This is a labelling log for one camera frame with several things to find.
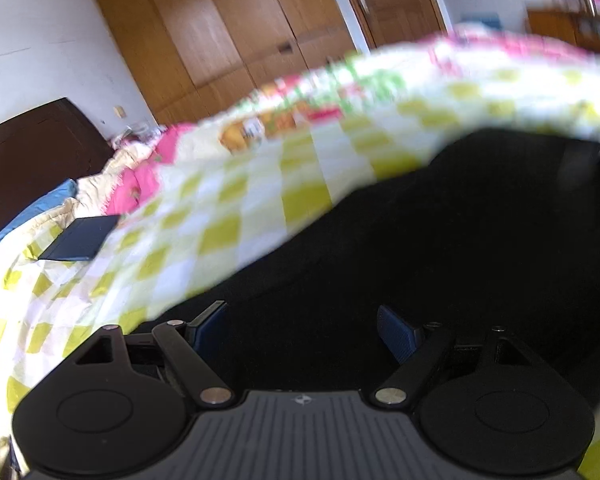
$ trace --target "dark brown headboard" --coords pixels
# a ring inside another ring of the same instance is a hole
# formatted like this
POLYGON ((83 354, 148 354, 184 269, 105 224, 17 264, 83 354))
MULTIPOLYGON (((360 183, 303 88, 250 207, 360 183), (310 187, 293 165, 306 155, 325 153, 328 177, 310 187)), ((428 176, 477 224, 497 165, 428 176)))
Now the dark brown headboard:
POLYGON ((0 230, 66 179, 99 173, 112 154, 68 99, 0 124, 0 230))

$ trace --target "blue fabric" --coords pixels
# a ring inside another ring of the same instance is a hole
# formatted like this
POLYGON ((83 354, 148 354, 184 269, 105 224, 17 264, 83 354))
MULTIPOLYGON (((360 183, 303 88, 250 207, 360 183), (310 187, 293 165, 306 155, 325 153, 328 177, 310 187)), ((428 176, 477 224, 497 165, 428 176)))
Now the blue fabric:
POLYGON ((7 227, 0 231, 0 242, 2 239, 13 231, 15 228, 20 227, 24 222, 28 222, 34 216, 39 215, 45 211, 49 211, 59 205, 62 205, 65 198, 73 198, 78 193, 78 185, 75 181, 69 179, 65 180, 60 186, 56 187, 53 191, 48 192, 45 196, 37 199, 33 204, 28 206, 22 213, 16 218, 11 220, 7 227))

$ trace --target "wooden wardrobe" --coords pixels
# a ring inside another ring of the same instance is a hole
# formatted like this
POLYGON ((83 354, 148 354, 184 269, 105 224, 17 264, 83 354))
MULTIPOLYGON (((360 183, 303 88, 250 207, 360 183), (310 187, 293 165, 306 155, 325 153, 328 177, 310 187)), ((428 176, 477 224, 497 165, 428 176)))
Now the wooden wardrobe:
MULTIPOLYGON (((159 123, 215 115, 275 78, 318 68, 355 50, 335 0, 97 1, 159 123)), ((404 7, 414 0, 396 2, 404 7)), ((382 20, 384 0, 370 3, 378 5, 382 20)), ((359 2, 352 4, 360 13, 359 2)), ((372 18, 378 16, 359 16, 363 29, 374 31, 370 46, 382 43, 377 30, 392 27, 390 20, 376 26, 372 18)), ((420 29, 416 34, 404 30, 403 22, 394 22, 402 34, 392 40, 422 35, 420 29)))

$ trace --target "black notebook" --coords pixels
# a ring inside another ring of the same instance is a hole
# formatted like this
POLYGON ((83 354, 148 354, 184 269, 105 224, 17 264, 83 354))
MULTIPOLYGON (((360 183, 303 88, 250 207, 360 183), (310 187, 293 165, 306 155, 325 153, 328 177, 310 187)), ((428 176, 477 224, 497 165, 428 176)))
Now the black notebook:
POLYGON ((93 260, 105 238, 118 224, 120 215, 77 218, 60 233, 39 260, 86 262, 93 260))

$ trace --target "gray ribbed plate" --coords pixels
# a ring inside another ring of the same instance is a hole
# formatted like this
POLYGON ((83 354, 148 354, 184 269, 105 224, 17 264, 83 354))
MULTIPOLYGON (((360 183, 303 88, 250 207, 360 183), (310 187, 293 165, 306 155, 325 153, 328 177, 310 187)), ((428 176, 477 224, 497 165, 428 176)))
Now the gray ribbed plate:
MULTIPOLYGON (((440 458, 406 415, 373 409, 357 392, 250 392, 232 410, 203 413, 176 451, 126 478, 487 479, 440 458)), ((550 478, 580 477, 565 472, 550 478)))

